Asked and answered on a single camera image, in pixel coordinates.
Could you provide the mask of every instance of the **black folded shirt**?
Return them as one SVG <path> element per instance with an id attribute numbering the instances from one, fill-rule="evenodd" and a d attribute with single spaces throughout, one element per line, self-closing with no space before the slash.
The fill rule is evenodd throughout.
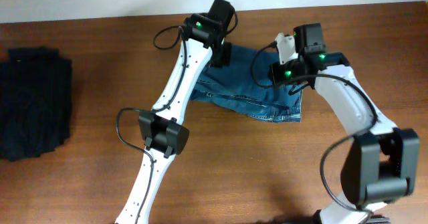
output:
<path id="1" fill-rule="evenodd" d="M 0 64 L 0 158 L 38 157 L 70 137 L 72 62 L 58 49 L 9 50 Z"/>

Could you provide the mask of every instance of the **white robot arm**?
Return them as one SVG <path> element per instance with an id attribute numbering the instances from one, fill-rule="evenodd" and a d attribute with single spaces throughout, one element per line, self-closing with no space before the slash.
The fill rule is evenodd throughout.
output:
<path id="1" fill-rule="evenodd" d="M 354 137 L 341 172 L 344 191 L 337 197 L 338 201 L 317 211 L 313 222 L 363 223 L 370 213 L 410 195 L 415 184 L 419 149 L 416 133 L 398 129 L 382 114 L 357 82 L 342 53 L 326 52 L 321 25 L 296 27 L 294 36 L 280 33 L 272 46 L 277 47 L 280 55 L 280 62 L 271 65 L 272 82 L 279 86 L 295 84 L 294 80 L 299 79 L 308 81 L 332 107 L 345 131 Z M 370 129 L 366 134 L 354 136 L 367 128 Z M 380 162 L 381 151 L 390 156 L 389 161 Z M 339 202 L 349 208 L 345 209 Z"/>
<path id="2" fill-rule="evenodd" d="M 138 110 L 144 151 L 151 157 L 143 158 L 130 196 L 115 223 L 148 223 L 162 178 L 189 137 L 189 131 L 181 124 L 191 92 L 213 54 L 221 54 L 221 44 L 234 13 L 229 2 L 215 0 L 208 13 L 193 14 L 179 28 L 183 41 L 167 86 L 151 111 Z"/>

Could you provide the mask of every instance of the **wooden tabletop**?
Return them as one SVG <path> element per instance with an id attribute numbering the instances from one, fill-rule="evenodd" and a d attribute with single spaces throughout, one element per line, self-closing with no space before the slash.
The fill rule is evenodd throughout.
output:
<path id="1" fill-rule="evenodd" d="M 330 51 L 342 51 L 377 106 L 421 139 L 414 195 L 379 211 L 393 223 L 428 218 L 428 10 L 424 3 L 311 7 L 239 12 L 227 37 L 260 49 L 278 32 L 321 22 Z M 57 47 L 73 60 L 72 137 L 55 152 L 0 161 L 0 223 L 113 223 L 142 155 L 118 139 L 120 108 L 150 107 L 161 94 L 178 48 L 152 46 L 157 31 L 188 15 L 118 17 L 0 25 L 3 57 L 11 47 Z M 176 33 L 162 37 L 167 44 Z M 151 223 L 264 223 L 301 217 L 331 199 L 318 172 L 324 150 L 345 131 L 329 105 L 304 91 L 302 122 L 258 122 L 202 102 L 187 107 L 191 135 L 167 171 Z M 135 114 L 121 122 L 124 137 L 143 145 Z M 328 159 L 336 193 L 349 144 Z"/>

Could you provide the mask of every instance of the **folded dark cloth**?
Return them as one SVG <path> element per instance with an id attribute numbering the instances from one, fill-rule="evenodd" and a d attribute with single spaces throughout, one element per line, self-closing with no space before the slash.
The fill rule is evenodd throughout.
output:
<path id="1" fill-rule="evenodd" d="M 0 64 L 0 158 L 37 157 L 70 137 L 72 62 L 57 49 L 9 50 Z"/>
<path id="2" fill-rule="evenodd" d="M 268 122 L 300 122 L 302 92 L 288 95 L 291 86 L 260 88 L 254 84 L 250 63 L 256 50 L 232 45 L 230 62 L 222 68 L 209 68 L 199 76 L 191 100 L 211 102 L 252 118 Z M 261 52 L 254 65 L 259 83 L 270 85 L 270 65 L 278 53 Z"/>

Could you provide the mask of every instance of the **denim jeans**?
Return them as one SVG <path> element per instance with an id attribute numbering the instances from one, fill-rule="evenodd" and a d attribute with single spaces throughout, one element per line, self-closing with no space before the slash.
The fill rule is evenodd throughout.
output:
<path id="1" fill-rule="evenodd" d="M 197 80 L 191 100 L 218 106 L 267 122 L 300 122 L 302 92 L 288 95 L 291 86 L 260 88 L 254 84 L 250 64 L 256 50 L 232 45 L 229 66 L 207 68 Z M 262 52 L 255 61 L 255 78 L 263 85 L 272 84 L 268 78 L 270 64 L 278 62 L 278 53 Z"/>

